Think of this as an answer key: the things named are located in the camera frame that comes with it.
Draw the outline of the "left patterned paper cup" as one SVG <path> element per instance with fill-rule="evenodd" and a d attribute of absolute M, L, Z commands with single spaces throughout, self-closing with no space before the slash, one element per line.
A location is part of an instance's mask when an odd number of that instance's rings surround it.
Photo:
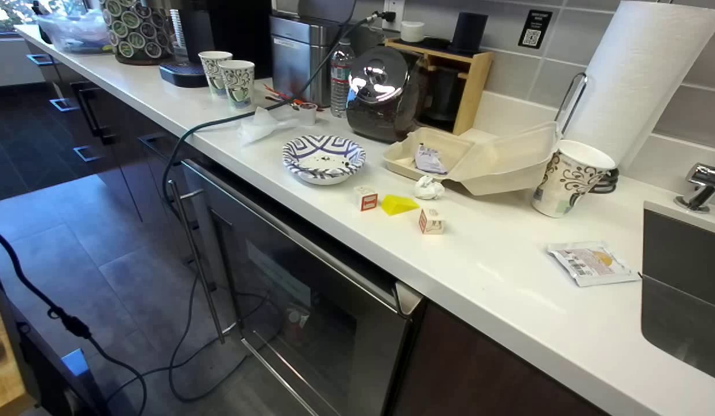
<path fill-rule="evenodd" d="M 222 94 L 223 92 L 223 80 L 219 76 L 219 65 L 231 61 L 231 54 L 229 51 L 198 51 L 197 58 L 198 58 L 198 62 L 203 67 L 208 87 L 214 94 Z"/>

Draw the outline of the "under-counter glass door fridge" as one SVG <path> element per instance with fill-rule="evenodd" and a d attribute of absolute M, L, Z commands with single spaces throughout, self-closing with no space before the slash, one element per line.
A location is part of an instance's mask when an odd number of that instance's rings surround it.
<path fill-rule="evenodd" d="M 420 295 L 244 181 L 178 165 L 203 275 L 274 390 L 307 416 L 383 416 Z"/>

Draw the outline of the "black silver Keurig coffee machine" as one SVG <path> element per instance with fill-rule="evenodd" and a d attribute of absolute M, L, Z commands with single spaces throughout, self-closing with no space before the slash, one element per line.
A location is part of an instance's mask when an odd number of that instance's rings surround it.
<path fill-rule="evenodd" d="M 270 76 L 270 0 L 169 0 L 169 18 L 178 54 L 160 65 L 167 82 L 203 87 L 201 51 L 229 51 Z"/>

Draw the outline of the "right patterned paper cup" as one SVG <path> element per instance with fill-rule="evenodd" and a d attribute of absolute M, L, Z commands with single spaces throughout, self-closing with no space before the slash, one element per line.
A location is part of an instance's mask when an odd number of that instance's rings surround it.
<path fill-rule="evenodd" d="M 223 61 L 219 65 L 223 92 L 231 103 L 244 106 L 255 94 L 255 65 L 250 61 Z"/>

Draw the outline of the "coffee pod carousel rack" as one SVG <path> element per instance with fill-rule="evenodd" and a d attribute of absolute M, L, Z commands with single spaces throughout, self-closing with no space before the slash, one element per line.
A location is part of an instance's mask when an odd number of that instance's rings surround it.
<path fill-rule="evenodd" d="M 113 55 L 124 65 L 152 65 L 170 55 L 162 0 L 98 0 Z"/>

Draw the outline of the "chrome sink faucet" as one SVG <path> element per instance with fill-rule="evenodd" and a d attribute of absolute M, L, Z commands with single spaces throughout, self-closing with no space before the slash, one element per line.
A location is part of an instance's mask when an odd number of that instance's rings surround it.
<path fill-rule="evenodd" d="M 678 203 L 706 213 L 706 200 L 715 193 L 715 166 L 699 162 L 688 169 L 686 181 L 693 184 L 693 191 L 678 196 Z"/>

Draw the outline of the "white coffee pod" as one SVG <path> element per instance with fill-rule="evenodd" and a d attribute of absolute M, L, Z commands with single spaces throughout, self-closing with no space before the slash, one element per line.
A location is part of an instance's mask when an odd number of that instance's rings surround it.
<path fill-rule="evenodd" d="M 443 184 L 434 176 L 420 176 L 414 184 L 414 193 L 422 200 L 434 200 L 443 196 Z"/>

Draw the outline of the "floral ceramic mug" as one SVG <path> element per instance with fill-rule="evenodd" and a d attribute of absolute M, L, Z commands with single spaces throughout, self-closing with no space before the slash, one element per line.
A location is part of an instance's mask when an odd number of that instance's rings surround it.
<path fill-rule="evenodd" d="M 546 165 L 543 177 L 531 193 L 531 208 L 546 218 L 561 218 L 613 169 L 616 159 L 605 153 L 565 138 Z"/>

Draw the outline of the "white paper towel roll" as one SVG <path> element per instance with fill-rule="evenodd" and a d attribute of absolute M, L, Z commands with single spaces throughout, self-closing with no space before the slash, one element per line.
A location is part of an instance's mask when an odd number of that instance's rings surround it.
<path fill-rule="evenodd" d="M 712 6 L 622 3 L 584 67 L 565 136 L 629 165 L 712 35 Z"/>

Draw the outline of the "clear plastic snack packet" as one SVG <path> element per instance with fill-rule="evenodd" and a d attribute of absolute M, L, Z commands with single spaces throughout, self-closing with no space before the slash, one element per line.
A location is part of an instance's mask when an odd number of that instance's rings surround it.
<path fill-rule="evenodd" d="M 546 253 L 572 277 L 575 287 L 626 284 L 635 272 L 626 267 L 603 243 L 547 245 Z"/>

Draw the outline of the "small beige creamer box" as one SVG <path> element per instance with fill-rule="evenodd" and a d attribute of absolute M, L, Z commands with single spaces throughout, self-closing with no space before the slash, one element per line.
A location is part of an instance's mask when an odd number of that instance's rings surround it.
<path fill-rule="evenodd" d="M 420 233 L 443 233 L 447 219 L 436 208 L 422 208 L 419 213 L 419 230 Z"/>

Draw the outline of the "clear plastic water bottle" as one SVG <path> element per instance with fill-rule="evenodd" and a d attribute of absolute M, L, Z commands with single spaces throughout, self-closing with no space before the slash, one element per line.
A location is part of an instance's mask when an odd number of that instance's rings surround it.
<path fill-rule="evenodd" d="M 334 51 L 331 55 L 331 114 L 340 118 L 347 106 L 347 76 L 349 76 L 349 65 L 351 65 L 351 42 L 340 39 L 334 43 Z"/>

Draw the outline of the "patterned paper cup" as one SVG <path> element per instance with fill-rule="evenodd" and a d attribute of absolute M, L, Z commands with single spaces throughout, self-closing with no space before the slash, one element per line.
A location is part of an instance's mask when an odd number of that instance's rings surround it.
<path fill-rule="evenodd" d="M 223 61 L 219 65 L 223 92 L 231 103 L 244 106 L 255 94 L 255 65 L 250 61 Z"/>
<path fill-rule="evenodd" d="M 231 61 L 231 54 L 229 51 L 198 51 L 197 58 L 198 58 L 198 62 L 203 67 L 208 87 L 214 94 L 222 94 L 223 92 L 223 80 L 219 76 L 219 65 Z"/>

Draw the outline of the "stainless steel sink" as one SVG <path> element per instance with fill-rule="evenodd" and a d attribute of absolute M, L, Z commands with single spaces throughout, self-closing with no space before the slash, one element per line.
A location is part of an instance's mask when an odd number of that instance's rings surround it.
<path fill-rule="evenodd" d="M 715 376 L 715 219 L 648 203 L 640 223 L 640 334 Z"/>

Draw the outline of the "yellow sweetener packet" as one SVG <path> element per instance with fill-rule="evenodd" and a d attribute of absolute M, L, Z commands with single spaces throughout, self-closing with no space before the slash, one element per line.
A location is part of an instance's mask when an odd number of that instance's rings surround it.
<path fill-rule="evenodd" d="M 386 214 L 400 214 L 400 213 L 410 213 L 410 211 L 415 211 L 419 203 L 414 198 L 407 198 L 407 196 L 398 196 L 398 193 L 386 193 L 381 200 L 378 200 L 381 211 Z"/>

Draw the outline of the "blue white patterned bowl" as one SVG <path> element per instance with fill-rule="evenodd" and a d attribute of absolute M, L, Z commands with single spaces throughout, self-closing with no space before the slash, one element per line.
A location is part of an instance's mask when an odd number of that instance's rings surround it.
<path fill-rule="evenodd" d="M 338 184 L 364 166 L 364 153 L 345 136 L 301 133 L 285 145 L 281 165 L 307 184 Z"/>

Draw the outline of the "small red packet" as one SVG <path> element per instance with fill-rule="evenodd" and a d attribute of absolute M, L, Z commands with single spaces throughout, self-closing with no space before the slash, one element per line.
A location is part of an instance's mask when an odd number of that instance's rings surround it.
<path fill-rule="evenodd" d="M 376 193 L 361 193 L 361 198 L 358 198 L 361 211 L 373 211 L 373 208 L 376 208 L 376 203 L 378 203 Z"/>

